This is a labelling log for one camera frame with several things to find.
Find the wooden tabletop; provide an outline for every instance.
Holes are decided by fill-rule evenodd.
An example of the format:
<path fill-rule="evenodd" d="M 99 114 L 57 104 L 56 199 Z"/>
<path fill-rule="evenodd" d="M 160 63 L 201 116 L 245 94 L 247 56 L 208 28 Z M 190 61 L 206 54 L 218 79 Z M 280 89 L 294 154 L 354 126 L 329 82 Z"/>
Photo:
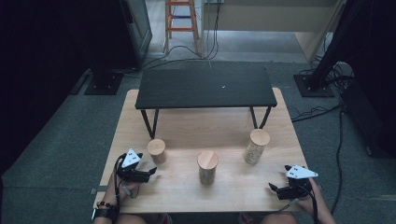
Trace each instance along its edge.
<path fill-rule="evenodd" d="M 166 144 L 167 160 L 136 199 L 126 199 L 122 213 L 238 212 L 275 211 L 288 202 L 280 201 L 268 183 L 287 186 L 284 165 L 307 166 L 290 116 L 279 89 L 274 89 L 273 108 L 264 130 L 270 143 L 258 164 L 243 159 L 249 135 L 254 129 L 248 108 L 166 109 L 159 116 L 156 138 Z M 138 169 L 156 166 L 147 151 L 150 137 L 139 110 L 134 108 L 138 91 L 129 91 L 120 114 L 100 185 L 105 186 L 117 157 L 133 148 L 144 153 Z M 265 107 L 255 108 L 263 117 Z M 148 111 L 153 118 L 154 111 Z M 202 150 L 213 150 L 219 157 L 213 185 L 199 180 L 197 158 Z M 97 193 L 101 201 L 104 192 Z M 289 210 L 300 210 L 291 206 Z"/>

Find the table leg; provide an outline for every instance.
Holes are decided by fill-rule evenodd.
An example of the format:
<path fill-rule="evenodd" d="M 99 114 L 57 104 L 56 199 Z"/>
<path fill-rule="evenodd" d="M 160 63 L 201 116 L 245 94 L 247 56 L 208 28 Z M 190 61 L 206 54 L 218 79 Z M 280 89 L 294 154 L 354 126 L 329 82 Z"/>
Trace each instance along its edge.
<path fill-rule="evenodd" d="M 151 130 L 151 126 L 149 125 L 149 118 L 148 114 L 146 113 L 146 110 L 140 110 L 143 116 L 143 120 L 145 121 L 146 127 L 148 128 L 148 134 L 151 137 L 151 139 L 154 139 L 155 137 L 155 131 L 157 129 L 157 120 L 158 120 L 158 114 L 160 112 L 160 109 L 155 109 L 155 115 L 154 115 L 154 124 Z"/>
<path fill-rule="evenodd" d="M 253 126 L 254 126 L 254 129 L 257 129 L 256 115 L 254 115 L 253 106 L 250 107 L 250 114 L 251 114 L 251 118 L 253 119 Z"/>
<path fill-rule="evenodd" d="M 265 112 L 265 116 L 264 119 L 262 119 L 262 124 L 260 125 L 260 129 L 262 129 L 265 125 L 265 123 L 267 122 L 268 116 L 270 115 L 271 112 L 271 106 L 267 107 L 267 111 Z"/>

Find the wooden cylinder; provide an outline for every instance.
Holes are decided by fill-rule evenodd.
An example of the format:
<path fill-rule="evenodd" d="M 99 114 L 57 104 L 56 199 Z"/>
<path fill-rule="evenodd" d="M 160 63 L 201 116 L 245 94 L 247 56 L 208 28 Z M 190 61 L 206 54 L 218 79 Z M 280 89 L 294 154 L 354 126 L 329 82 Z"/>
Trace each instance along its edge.
<path fill-rule="evenodd" d="M 244 153 L 244 159 L 249 164 L 257 164 L 270 142 L 270 135 L 263 129 L 255 129 L 250 133 L 250 141 Z"/>
<path fill-rule="evenodd" d="M 215 182 L 218 155 L 211 150 L 201 151 L 198 155 L 199 179 L 202 184 L 211 185 Z"/>
<path fill-rule="evenodd" d="M 165 142 L 161 139 L 153 139 L 148 143 L 148 153 L 155 164 L 166 162 Z"/>

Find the black table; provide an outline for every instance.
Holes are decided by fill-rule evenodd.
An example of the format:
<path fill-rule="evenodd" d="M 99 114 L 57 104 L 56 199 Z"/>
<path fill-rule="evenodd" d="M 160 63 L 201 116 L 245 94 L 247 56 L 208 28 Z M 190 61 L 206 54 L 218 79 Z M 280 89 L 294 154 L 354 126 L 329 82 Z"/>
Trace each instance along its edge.
<path fill-rule="evenodd" d="M 142 113 L 151 138 L 155 137 L 160 109 L 249 107 L 254 128 L 265 125 L 277 105 L 265 69 L 163 69 L 143 73 L 135 108 Z M 260 127 L 254 106 L 266 106 Z M 151 129 L 147 109 L 155 109 Z"/>

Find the black cabinet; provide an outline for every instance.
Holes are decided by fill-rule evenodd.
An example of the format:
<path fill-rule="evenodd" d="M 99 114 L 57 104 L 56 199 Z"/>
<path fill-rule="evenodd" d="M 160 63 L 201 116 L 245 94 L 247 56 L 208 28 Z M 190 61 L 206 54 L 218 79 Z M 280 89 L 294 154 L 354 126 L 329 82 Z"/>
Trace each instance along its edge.
<path fill-rule="evenodd" d="M 71 0 L 58 7 L 94 73 L 141 68 L 152 38 L 146 1 Z"/>

